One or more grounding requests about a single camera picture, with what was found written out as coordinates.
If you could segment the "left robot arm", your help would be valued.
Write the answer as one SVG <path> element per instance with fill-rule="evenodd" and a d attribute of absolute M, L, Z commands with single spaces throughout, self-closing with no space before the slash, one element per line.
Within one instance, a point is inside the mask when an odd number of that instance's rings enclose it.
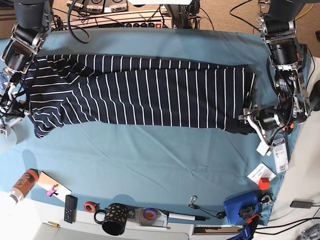
<path fill-rule="evenodd" d="M 303 74 L 308 50 L 297 40 L 295 21 L 304 6 L 304 1 L 258 1 L 257 30 L 268 53 L 266 68 L 274 68 L 269 81 L 278 104 L 267 107 L 255 104 L 245 108 L 238 118 L 257 133 L 260 143 L 256 150 L 262 156 L 272 153 L 276 133 L 291 124 L 304 123 L 311 113 Z"/>

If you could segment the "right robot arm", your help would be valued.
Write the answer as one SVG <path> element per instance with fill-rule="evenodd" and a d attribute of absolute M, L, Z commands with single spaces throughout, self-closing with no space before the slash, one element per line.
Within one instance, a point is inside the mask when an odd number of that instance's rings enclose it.
<path fill-rule="evenodd" d="M 16 24 L 9 43 L 0 59 L 4 68 L 0 72 L 0 134 L 8 136 L 10 128 L 31 115 L 23 103 L 17 101 L 20 93 L 13 90 L 24 85 L 21 75 L 26 74 L 31 63 L 42 49 L 51 32 L 53 0 L 14 0 Z"/>

